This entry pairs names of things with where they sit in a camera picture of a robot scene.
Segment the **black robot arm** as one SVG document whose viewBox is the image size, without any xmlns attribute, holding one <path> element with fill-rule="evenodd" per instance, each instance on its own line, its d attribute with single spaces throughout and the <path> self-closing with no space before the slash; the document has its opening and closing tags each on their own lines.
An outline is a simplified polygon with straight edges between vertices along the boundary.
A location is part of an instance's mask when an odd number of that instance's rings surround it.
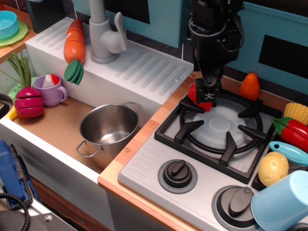
<svg viewBox="0 0 308 231">
<path fill-rule="evenodd" d="M 189 98 L 205 111 L 216 105 L 226 64 L 238 58 L 244 30 L 238 12 L 242 0 L 192 0 L 189 30 L 194 70 L 201 78 L 189 87 Z"/>
</svg>

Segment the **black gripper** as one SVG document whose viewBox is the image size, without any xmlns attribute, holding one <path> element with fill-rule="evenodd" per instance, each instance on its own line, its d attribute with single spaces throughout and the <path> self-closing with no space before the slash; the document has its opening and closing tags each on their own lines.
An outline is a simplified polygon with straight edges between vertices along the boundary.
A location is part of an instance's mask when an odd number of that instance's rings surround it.
<svg viewBox="0 0 308 231">
<path fill-rule="evenodd" d="M 203 78 L 195 82 L 197 103 L 211 103 L 216 107 L 222 89 L 223 67 L 238 58 L 242 46 L 240 33 L 222 33 L 217 36 L 194 36 L 192 39 L 195 71 Z"/>
</svg>

